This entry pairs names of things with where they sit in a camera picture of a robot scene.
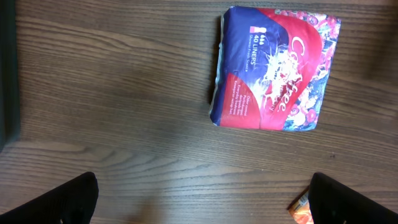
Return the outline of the small orange juice carton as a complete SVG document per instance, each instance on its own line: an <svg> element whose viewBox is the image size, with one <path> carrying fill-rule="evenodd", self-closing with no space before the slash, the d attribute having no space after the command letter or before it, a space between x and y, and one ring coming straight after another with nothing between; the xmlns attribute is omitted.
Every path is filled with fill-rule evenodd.
<svg viewBox="0 0 398 224"><path fill-rule="evenodd" d="M308 199L309 186L305 188L287 207L287 211L297 224L314 224Z"/></svg>

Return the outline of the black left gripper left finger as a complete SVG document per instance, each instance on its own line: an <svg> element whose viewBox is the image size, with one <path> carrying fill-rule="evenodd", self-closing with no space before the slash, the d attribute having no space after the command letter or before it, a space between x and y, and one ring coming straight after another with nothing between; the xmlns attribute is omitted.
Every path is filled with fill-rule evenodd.
<svg viewBox="0 0 398 224"><path fill-rule="evenodd" d="M96 176L85 172L45 194L1 215L1 223L89 224L99 188Z"/></svg>

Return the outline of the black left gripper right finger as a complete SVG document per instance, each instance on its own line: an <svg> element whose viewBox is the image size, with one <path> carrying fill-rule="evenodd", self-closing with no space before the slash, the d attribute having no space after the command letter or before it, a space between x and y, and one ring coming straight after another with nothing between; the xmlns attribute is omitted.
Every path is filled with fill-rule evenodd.
<svg viewBox="0 0 398 224"><path fill-rule="evenodd" d="M308 190L315 224L397 224L397 214L370 198L317 172Z"/></svg>

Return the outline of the grey plastic basket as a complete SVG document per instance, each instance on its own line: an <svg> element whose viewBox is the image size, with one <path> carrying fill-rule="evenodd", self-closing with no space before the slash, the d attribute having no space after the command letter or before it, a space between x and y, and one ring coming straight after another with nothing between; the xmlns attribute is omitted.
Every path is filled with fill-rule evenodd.
<svg viewBox="0 0 398 224"><path fill-rule="evenodd" d="M15 141L20 130L16 4L1 0L1 148Z"/></svg>

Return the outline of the red purple pouch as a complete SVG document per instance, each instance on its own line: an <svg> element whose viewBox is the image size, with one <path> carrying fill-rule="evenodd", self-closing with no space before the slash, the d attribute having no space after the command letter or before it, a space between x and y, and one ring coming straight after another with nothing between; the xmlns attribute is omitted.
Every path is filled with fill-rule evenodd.
<svg viewBox="0 0 398 224"><path fill-rule="evenodd" d="M309 131L316 127L341 29L307 11L233 6L221 16L210 107L229 128Z"/></svg>

